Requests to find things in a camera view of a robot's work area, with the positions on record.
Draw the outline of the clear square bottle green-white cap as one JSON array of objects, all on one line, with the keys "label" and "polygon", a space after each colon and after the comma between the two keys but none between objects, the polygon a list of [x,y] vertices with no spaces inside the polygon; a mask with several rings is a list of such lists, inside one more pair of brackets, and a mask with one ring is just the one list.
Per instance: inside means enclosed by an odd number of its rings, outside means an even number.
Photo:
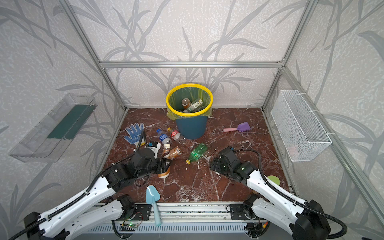
[{"label": "clear square bottle green-white cap", "polygon": [[196,112],[201,106],[203,106],[203,101],[201,99],[197,99],[194,102],[192,102],[183,112],[184,113],[194,113]]}]

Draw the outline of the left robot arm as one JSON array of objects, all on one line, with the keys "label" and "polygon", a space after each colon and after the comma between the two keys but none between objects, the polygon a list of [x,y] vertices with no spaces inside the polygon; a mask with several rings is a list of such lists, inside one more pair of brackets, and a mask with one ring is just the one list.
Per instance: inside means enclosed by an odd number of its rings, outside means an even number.
[{"label": "left robot arm", "polygon": [[33,212],[24,218],[25,228],[11,237],[27,235],[29,240],[70,240],[93,227],[136,213],[136,204],[123,195],[103,208],[91,208],[139,178],[163,174],[170,169],[171,160],[158,158],[158,149],[137,149],[130,156],[109,166],[95,176],[90,185],[64,203],[43,213]]}]

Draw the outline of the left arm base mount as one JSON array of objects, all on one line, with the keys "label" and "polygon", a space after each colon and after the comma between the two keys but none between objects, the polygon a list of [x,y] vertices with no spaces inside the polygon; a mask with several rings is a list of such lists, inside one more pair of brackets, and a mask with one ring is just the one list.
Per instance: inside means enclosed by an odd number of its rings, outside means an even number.
[{"label": "left arm base mount", "polygon": [[120,220],[126,221],[148,221],[151,215],[152,205],[150,204],[138,204],[128,206]]}]

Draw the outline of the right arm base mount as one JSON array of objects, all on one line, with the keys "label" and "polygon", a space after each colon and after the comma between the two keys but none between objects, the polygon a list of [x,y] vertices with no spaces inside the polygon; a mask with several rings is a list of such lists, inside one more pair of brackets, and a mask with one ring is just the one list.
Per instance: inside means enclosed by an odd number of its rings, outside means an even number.
[{"label": "right arm base mount", "polygon": [[245,212],[243,203],[232,203],[226,206],[226,211],[230,213],[231,220],[233,221],[246,221],[249,220]]}]

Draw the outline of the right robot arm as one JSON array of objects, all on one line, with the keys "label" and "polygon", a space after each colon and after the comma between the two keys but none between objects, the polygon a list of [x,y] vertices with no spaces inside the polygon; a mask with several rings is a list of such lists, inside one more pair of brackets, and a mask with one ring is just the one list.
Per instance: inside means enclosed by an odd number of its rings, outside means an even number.
[{"label": "right robot arm", "polygon": [[251,214],[272,222],[295,240],[331,240],[348,232],[344,222],[324,213],[316,201],[307,202],[268,179],[260,153],[257,166],[241,161],[237,153],[233,147],[221,150],[210,169],[257,192],[251,198]]}]

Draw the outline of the Pepsi bottle blue cap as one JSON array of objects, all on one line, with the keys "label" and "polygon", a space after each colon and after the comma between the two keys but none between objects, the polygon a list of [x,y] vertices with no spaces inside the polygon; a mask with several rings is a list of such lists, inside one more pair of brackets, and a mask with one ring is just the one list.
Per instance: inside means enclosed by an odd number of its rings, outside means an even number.
[{"label": "Pepsi bottle blue cap", "polygon": [[171,145],[172,144],[172,140],[171,138],[167,135],[167,133],[161,129],[157,129],[157,134],[158,134],[158,138],[160,140],[160,142],[165,145],[165,144],[168,144],[168,145]]}]

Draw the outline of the brown coffee bottle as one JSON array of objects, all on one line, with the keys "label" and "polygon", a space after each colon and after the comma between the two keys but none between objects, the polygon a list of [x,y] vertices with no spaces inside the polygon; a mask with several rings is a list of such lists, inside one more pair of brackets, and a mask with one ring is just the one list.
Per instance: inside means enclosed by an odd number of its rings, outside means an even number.
[{"label": "brown coffee bottle", "polygon": [[169,151],[169,153],[164,154],[162,156],[162,158],[169,159],[169,160],[174,160],[174,159],[178,158],[179,156],[181,156],[182,154],[183,153],[182,153],[181,148],[179,146],[177,146],[177,147],[171,149]]},{"label": "brown coffee bottle", "polygon": [[161,173],[158,174],[158,177],[160,179],[165,179],[169,176],[170,174],[170,166],[171,166],[171,162],[169,159],[166,158],[166,156],[169,155],[170,153],[170,150],[171,150],[171,145],[170,144],[164,144],[163,146],[163,151],[162,151],[162,155],[161,155]]},{"label": "brown coffee bottle", "polygon": [[188,98],[182,99],[182,106],[186,110],[191,105],[191,100]]}]

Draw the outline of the green Sprite bottle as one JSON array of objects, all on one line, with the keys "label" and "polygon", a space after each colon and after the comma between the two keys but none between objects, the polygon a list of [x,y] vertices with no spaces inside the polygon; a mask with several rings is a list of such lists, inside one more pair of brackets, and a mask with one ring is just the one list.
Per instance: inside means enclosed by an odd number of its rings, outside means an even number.
[{"label": "green Sprite bottle", "polygon": [[204,143],[199,144],[192,152],[190,153],[189,158],[186,160],[187,165],[190,165],[193,162],[199,160],[202,155],[208,150],[208,146]]}]

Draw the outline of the red label bottle yellow cap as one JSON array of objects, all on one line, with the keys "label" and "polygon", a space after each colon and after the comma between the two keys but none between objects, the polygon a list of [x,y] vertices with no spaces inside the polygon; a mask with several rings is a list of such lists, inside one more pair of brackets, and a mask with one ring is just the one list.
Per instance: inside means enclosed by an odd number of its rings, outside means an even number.
[{"label": "red label bottle yellow cap", "polygon": [[167,128],[167,133],[169,134],[172,140],[178,143],[181,143],[186,140],[177,129]]}]

